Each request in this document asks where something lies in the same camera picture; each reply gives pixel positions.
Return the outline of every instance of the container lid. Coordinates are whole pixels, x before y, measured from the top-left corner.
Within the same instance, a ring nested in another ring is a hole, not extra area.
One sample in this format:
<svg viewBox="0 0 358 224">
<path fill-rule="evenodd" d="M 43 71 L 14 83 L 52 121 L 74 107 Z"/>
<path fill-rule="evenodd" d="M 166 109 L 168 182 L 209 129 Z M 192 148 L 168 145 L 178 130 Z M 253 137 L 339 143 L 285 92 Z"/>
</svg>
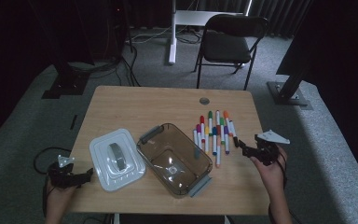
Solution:
<svg viewBox="0 0 358 224">
<path fill-rule="evenodd" d="M 156 176 L 175 195 L 193 196 L 211 180 L 213 164 L 190 138 L 171 123 L 144 134 L 138 151 Z"/>
<path fill-rule="evenodd" d="M 126 129 L 118 129 L 93 139 L 89 144 L 89 152 L 106 191 L 120 189 L 145 173 L 145 163 Z"/>
</svg>

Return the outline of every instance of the clear plastic container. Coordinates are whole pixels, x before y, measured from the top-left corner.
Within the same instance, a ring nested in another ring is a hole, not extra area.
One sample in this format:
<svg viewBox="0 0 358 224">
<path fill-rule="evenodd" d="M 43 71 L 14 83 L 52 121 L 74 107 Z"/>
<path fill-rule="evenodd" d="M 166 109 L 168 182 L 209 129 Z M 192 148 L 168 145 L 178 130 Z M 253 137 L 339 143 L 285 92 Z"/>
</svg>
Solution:
<svg viewBox="0 0 358 224">
<path fill-rule="evenodd" d="M 174 195 L 195 196 L 211 178 L 212 161 L 171 123 L 144 134 L 137 149 L 156 176 Z"/>
</svg>

